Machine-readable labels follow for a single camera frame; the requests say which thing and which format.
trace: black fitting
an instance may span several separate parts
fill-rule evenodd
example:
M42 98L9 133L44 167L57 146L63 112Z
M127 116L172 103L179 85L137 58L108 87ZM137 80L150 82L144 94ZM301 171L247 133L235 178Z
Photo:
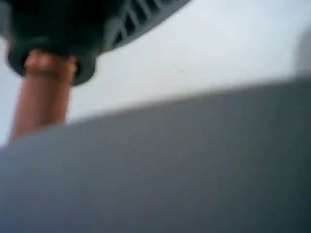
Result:
M78 71L73 85L87 82L102 52L103 19L98 6L86 0L40 0L12 8L8 62L20 75L31 50L73 55Z

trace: copper pipe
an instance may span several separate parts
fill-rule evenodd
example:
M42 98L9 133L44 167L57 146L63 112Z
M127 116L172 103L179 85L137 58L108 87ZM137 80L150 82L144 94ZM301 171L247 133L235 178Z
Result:
M49 125L64 123L76 64L73 57L34 50L27 57L25 68L12 140Z

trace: blurry gray object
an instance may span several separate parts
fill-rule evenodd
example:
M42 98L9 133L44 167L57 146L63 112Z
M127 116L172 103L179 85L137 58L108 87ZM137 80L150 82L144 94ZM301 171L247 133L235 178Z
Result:
M0 155L0 232L309 233L307 80L16 141Z

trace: white ceiling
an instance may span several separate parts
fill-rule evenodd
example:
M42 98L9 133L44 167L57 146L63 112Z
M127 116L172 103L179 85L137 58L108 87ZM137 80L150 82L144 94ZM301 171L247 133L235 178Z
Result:
M309 0L193 0L132 44L102 55L96 75L73 89L68 122L149 101L284 79L295 71ZM0 144L21 79L0 41Z

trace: white wall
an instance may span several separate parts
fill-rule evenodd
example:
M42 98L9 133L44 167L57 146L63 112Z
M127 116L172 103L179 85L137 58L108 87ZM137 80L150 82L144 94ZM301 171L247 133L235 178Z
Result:
M194 0L134 43L101 56L72 92L68 122L198 91L264 83L295 69L309 0ZM8 136L20 79L0 46L0 144Z

